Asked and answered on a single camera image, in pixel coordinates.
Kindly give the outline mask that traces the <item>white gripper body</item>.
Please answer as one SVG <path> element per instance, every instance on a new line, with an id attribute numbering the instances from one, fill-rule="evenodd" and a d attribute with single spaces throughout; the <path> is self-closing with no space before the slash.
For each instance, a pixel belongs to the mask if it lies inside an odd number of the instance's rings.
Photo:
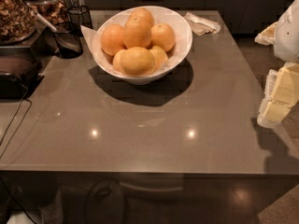
<path id="1" fill-rule="evenodd" d="M 274 54 L 287 63 L 299 62 L 299 0 L 294 0 L 278 20 Z"/>

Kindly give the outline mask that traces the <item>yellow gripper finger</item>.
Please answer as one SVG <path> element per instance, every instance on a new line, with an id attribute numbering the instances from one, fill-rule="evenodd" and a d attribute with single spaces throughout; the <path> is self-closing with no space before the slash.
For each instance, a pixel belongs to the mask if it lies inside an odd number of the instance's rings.
<path id="1" fill-rule="evenodd" d="M 299 63 L 285 63 L 266 77 L 264 98 L 257 123 L 265 128 L 277 127 L 299 102 Z"/>
<path id="2" fill-rule="evenodd" d="M 265 46 L 273 45 L 277 24 L 277 22 L 273 22 L 271 25 L 269 25 L 260 33 L 258 33 L 257 36 L 254 38 L 254 42 Z"/>

